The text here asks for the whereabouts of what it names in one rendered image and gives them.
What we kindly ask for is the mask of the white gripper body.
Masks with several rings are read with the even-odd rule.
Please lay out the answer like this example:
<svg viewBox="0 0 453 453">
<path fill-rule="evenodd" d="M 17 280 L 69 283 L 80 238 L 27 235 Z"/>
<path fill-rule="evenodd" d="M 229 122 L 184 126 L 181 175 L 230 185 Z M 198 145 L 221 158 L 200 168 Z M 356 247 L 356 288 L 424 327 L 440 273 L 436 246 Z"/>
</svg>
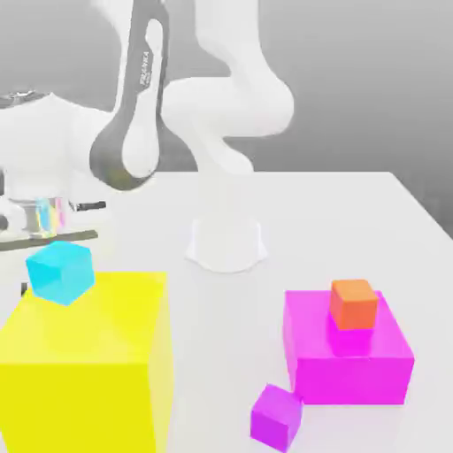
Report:
<svg viewBox="0 0 453 453">
<path fill-rule="evenodd" d="M 83 243 L 98 237 L 94 229 L 45 236 L 3 231 L 0 232 L 0 265 L 25 262 L 29 258 L 51 265 L 76 262 L 91 254 Z"/>
</svg>

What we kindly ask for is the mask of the small cyan cube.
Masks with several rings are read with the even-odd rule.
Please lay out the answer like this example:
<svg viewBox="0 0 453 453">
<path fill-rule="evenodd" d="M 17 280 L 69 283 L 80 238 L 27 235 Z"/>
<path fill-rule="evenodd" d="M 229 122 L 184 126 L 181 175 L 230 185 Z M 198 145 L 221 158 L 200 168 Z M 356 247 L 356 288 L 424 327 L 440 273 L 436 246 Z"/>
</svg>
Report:
<svg viewBox="0 0 453 453">
<path fill-rule="evenodd" d="M 35 296 L 68 306 L 96 282 L 89 248 L 53 242 L 26 259 Z"/>
</svg>

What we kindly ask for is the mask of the small purple cube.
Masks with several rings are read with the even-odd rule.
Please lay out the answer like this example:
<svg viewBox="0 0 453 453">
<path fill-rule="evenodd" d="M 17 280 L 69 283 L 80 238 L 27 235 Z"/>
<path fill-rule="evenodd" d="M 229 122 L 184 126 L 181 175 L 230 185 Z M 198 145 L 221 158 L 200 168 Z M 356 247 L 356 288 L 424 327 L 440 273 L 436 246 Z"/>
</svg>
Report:
<svg viewBox="0 0 453 453">
<path fill-rule="evenodd" d="M 303 417 L 303 401 L 295 394 L 267 384 L 250 413 L 250 437 L 288 453 Z"/>
</svg>

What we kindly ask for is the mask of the small orange cube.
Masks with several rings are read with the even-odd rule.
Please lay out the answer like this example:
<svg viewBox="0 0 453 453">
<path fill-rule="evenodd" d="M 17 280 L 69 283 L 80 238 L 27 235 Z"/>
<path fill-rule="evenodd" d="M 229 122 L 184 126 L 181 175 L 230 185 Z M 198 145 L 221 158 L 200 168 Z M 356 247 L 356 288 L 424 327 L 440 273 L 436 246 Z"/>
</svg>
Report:
<svg viewBox="0 0 453 453">
<path fill-rule="evenodd" d="M 333 280 L 329 311 L 339 330 L 373 329 L 379 298 L 367 280 Z"/>
</svg>

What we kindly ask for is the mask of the large yellow box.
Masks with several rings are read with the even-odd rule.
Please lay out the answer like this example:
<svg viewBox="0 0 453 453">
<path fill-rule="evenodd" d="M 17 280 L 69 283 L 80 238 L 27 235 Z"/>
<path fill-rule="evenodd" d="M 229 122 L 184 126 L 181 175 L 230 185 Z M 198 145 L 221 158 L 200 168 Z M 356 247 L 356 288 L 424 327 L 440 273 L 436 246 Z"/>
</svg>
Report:
<svg viewBox="0 0 453 453">
<path fill-rule="evenodd" d="M 27 291 L 0 328 L 7 453 L 165 453 L 173 383 L 164 273 L 99 272 L 68 306 Z"/>
</svg>

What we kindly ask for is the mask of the large magenta box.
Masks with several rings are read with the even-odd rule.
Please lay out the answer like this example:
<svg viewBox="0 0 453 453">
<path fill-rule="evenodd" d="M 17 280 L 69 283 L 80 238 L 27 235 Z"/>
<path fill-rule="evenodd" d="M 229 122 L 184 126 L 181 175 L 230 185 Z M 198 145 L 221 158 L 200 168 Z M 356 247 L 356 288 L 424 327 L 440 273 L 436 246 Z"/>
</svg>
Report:
<svg viewBox="0 0 453 453">
<path fill-rule="evenodd" d="M 283 344 L 291 391 L 306 404 L 399 405 L 415 362 L 384 295 L 375 327 L 343 331 L 329 310 L 328 290 L 288 290 Z"/>
</svg>

